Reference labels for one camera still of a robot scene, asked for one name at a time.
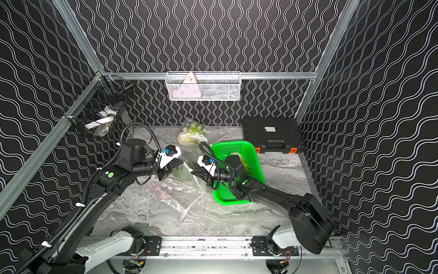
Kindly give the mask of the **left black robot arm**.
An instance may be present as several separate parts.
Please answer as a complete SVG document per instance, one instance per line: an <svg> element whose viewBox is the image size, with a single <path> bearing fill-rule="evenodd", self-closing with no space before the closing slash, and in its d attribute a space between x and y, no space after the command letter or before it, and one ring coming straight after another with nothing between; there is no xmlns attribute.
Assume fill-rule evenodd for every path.
<svg viewBox="0 0 438 274"><path fill-rule="evenodd" d="M132 185L138 177L157 176L164 180L174 167L183 164L180 147L162 148L155 133L150 133L156 150L142 139L122 139L116 154L86 182L82 199L68 218L36 248L20 254L21 274L84 274L91 269L92 257L77 252L82 239L101 214Z"/></svg>

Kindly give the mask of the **zip-top bag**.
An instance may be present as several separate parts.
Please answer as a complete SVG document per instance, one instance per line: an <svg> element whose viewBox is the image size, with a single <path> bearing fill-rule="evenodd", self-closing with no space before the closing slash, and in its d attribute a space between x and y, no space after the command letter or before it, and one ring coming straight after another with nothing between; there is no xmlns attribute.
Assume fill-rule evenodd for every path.
<svg viewBox="0 0 438 274"><path fill-rule="evenodd" d="M206 190L195 181L149 181L143 191L175 210L179 215L179 223L195 222L203 216Z"/></svg>

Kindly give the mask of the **bagged chinese cabbage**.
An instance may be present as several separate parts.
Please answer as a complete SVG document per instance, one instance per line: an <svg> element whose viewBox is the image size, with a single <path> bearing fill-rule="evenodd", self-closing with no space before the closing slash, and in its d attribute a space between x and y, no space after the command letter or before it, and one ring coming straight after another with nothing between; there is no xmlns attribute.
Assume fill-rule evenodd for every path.
<svg viewBox="0 0 438 274"><path fill-rule="evenodd" d="M198 177L192 174L192 171L193 169L186 162L182 161L181 165L172 169L172 175L180 182L195 183L200 190L206 191L206 187L201 184Z"/></svg>
<svg viewBox="0 0 438 274"><path fill-rule="evenodd" d="M207 126L194 119L186 118L180 127L177 141L181 146L198 146L201 142L215 144L226 136L224 128Z"/></svg>

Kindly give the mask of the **green plastic basket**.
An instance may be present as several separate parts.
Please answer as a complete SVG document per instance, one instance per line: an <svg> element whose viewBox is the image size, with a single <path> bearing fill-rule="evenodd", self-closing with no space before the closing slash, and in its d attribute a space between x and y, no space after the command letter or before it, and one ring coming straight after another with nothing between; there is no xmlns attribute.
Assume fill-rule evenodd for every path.
<svg viewBox="0 0 438 274"><path fill-rule="evenodd" d="M233 167L236 170L237 180L242 176L247 175L254 179L265 183L265 178L257 156L256 148L246 140L235 140L216 143L211 146L215 157L223 162L229 162L230 156L238 156L240 164L233 162ZM223 206L233 206L249 203L247 200L237 200L229 189L229 183L221 179L221 183L214 183L218 186L217 190L213 191L213 196L216 202Z"/></svg>

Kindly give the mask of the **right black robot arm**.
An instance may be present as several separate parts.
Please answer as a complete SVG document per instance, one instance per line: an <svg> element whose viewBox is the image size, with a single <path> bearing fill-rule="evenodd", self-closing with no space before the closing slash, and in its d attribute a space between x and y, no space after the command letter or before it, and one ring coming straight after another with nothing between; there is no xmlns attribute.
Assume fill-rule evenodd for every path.
<svg viewBox="0 0 438 274"><path fill-rule="evenodd" d="M267 237L271 253L298 245L313 254L322 252L335 226L314 195L293 195L269 187L246 173L239 156L230 155L222 161L207 143L201 142L199 148L203 156L192 175L204 179L214 190L223 185L237 200L263 204L290 219L290 226L277 226Z"/></svg>

